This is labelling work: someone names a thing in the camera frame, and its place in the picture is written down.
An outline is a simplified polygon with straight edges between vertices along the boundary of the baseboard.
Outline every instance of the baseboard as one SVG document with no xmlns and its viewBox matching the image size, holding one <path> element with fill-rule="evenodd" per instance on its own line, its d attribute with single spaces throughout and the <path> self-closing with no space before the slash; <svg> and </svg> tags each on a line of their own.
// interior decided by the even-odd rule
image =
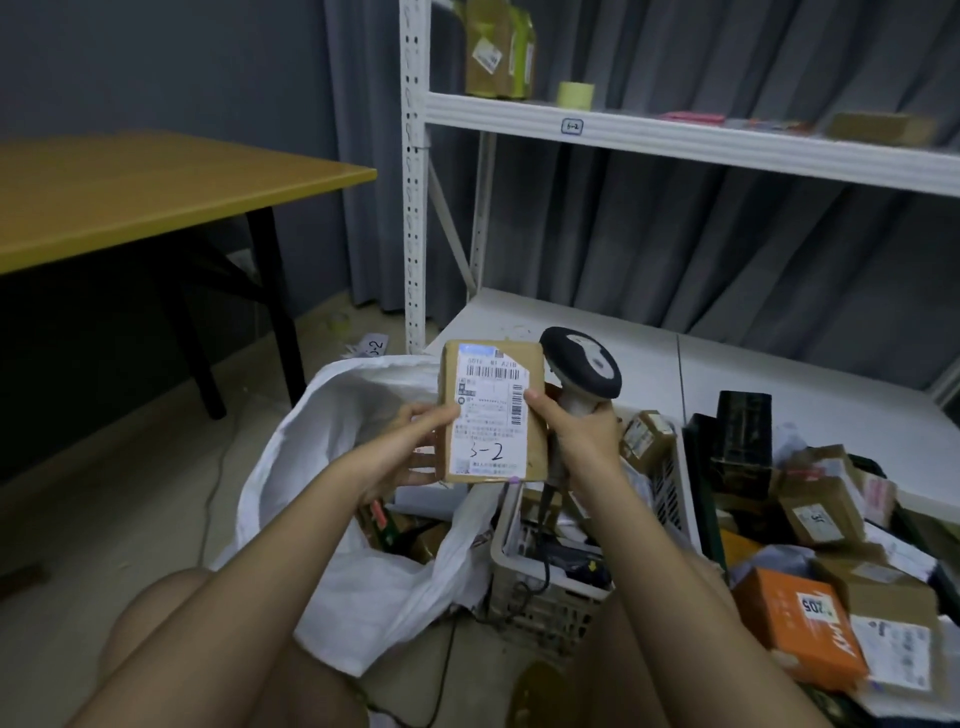
<svg viewBox="0 0 960 728">
<path fill-rule="evenodd" d="M 347 306 L 350 306 L 348 292 L 338 293 L 299 316 L 296 321 L 297 331 L 303 332 L 321 326 L 333 311 Z M 277 356 L 276 339 L 272 332 L 214 364 L 211 370 L 221 391 L 226 391 L 228 385 L 237 377 L 270 356 Z M 199 406 L 199 402 L 197 385 L 192 379 L 187 379 L 155 400 L 134 409 L 130 414 L 87 435 L 29 470 L 15 475 L 6 483 L 0 484 L 0 515 L 10 512 L 52 485 L 82 472 L 144 430 L 181 412 L 183 408 Z"/>
</svg>

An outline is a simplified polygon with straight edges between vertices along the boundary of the dark gray wall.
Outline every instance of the dark gray wall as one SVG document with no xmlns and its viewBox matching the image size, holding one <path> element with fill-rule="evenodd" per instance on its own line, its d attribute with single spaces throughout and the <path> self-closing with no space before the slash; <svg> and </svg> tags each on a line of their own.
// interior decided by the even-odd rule
<svg viewBox="0 0 960 728">
<path fill-rule="evenodd" d="M 337 157 L 318 0 L 4 5 L 0 138 L 154 128 Z M 295 313 L 347 287 L 339 195 L 279 207 L 276 224 Z M 242 219 L 200 234 L 249 236 Z M 188 293 L 211 359 L 252 341 L 250 303 Z M 186 377 L 130 247 L 0 278 L 0 481 Z"/>
</svg>

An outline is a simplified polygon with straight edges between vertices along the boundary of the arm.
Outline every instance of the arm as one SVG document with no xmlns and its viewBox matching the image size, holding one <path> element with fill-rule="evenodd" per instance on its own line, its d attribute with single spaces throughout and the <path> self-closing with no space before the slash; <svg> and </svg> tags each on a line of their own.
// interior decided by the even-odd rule
<svg viewBox="0 0 960 728">
<path fill-rule="evenodd" d="M 828 725 L 636 496 L 620 467 L 612 406 L 578 419 L 546 395 L 526 399 L 557 432 L 671 724 Z"/>
<path fill-rule="evenodd" d="M 385 434 L 330 463 L 111 674 L 70 725 L 241 724 L 354 510 L 397 485 L 433 482 L 409 470 L 432 466 L 433 456 L 411 453 L 432 444 L 433 430 L 459 411 L 405 405 Z"/>
</svg>

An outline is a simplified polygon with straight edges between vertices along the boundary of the table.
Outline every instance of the table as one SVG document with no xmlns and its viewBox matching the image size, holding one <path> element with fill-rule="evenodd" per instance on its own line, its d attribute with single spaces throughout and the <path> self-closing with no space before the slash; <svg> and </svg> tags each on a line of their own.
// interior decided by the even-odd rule
<svg viewBox="0 0 960 728">
<path fill-rule="evenodd" d="M 765 392 L 774 425 L 875 460 L 903 507 L 960 523 L 960 429 L 923 392 L 685 335 L 680 363 L 687 419 L 714 416 L 723 389 Z"/>
<path fill-rule="evenodd" d="M 138 242 L 207 412 L 227 413 L 180 283 L 264 303 L 291 403 L 306 382 L 276 241 L 273 206 L 376 178 L 376 170 L 168 132 L 0 144 L 0 274 Z M 208 244 L 164 233 L 246 214 L 257 285 Z"/>
<path fill-rule="evenodd" d="M 582 331 L 607 347 L 623 372 L 623 390 L 615 404 L 632 410 L 657 409 L 685 422 L 677 334 L 662 328 L 483 288 L 426 353 L 439 355 L 449 339 L 539 341 L 543 330 L 552 326 Z M 560 383 L 552 372 L 546 378 Z"/>
</svg>

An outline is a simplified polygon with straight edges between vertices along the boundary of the horizontal barcode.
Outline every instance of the horizontal barcode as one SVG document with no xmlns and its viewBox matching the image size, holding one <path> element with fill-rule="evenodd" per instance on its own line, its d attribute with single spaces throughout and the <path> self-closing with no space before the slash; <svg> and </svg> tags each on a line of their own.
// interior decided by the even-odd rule
<svg viewBox="0 0 960 728">
<path fill-rule="evenodd" d="M 523 387 L 519 384 L 514 385 L 514 399 L 510 408 L 510 424 L 523 424 Z"/>
<path fill-rule="evenodd" d="M 520 371 L 518 369 L 481 367 L 476 364 L 469 364 L 467 366 L 467 376 L 479 376 L 483 379 L 520 379 Z"/>
</svg>

